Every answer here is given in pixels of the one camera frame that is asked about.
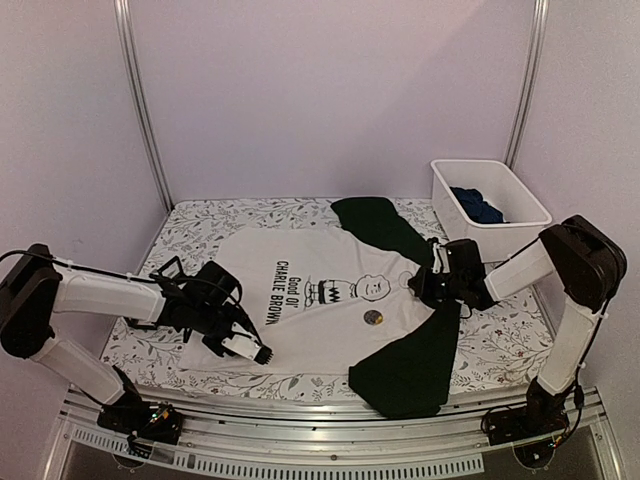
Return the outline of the white green raglan t-shirt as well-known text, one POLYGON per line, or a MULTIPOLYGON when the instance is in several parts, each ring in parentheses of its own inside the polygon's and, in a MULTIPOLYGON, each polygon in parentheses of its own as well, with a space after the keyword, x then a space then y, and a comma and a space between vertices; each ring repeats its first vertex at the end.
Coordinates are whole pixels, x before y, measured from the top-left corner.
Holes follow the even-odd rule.
POLYGON ((348 198, 332 210, 336 228, 244 228, 217 251, 273 351, 266 371, 343 374, 386 418, 436 415, 448 398, 460 307, 427 306, 408 287, 429 260, 428 242, 388 199, 348 198), (384 321, 366 324, 368 310, 384 321))

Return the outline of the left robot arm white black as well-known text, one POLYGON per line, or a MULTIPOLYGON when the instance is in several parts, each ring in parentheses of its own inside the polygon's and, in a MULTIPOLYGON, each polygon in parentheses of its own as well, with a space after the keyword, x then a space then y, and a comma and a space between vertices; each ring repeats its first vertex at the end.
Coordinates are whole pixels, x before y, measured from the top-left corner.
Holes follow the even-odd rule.
POLYGON ((56 333, 60 313, 122 317, 136 328, 171 327, 196 332, 218 356, 256 359, 263 348, 240 305, 240 282, 209 261, 186 274, 174 257, 142 278, 76 265, 44 244, 14 250, 17 261, 1 282, 1 347, 9 355, 44 365, 108 410, 128 434, 148 426, 148 412, 131 380, 84 347, 56 333))

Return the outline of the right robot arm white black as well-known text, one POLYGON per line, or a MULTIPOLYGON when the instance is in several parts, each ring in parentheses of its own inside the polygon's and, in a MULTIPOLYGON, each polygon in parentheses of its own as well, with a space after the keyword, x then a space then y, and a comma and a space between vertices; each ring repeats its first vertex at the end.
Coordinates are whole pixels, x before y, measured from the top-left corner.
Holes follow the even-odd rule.
POLYGON ((430 248, 428 262, 408 281, 430 307, 452 300, 484 311, 551 275, 559 278, 563 315, 532 385, 549 398, 568 393, 626 274, 621 248, 581 215, 540 231, 491 270, 471 238, 433 240, 430 248))

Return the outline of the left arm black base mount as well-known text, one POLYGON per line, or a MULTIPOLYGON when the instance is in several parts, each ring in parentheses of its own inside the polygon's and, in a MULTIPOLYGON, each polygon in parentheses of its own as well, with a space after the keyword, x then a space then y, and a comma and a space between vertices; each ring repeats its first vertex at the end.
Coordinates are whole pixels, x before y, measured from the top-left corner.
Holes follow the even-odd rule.
POLYGON ((176 445, 183 420, 183 415, 171 404, 133 399, 118 400, 113 405, 103 406, 97 424, 133 439, 176 445))

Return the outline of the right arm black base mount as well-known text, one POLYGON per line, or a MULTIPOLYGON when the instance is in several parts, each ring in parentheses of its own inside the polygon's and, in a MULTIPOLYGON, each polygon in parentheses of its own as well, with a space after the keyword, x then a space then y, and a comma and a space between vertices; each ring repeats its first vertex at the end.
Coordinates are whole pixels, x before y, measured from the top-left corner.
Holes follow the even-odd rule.
POLYGON ((529 391, 522 407, 487 411, 481 420, 481 430, 492 446, 564 430, 569 423, 565 399, 545 390, 529 391))

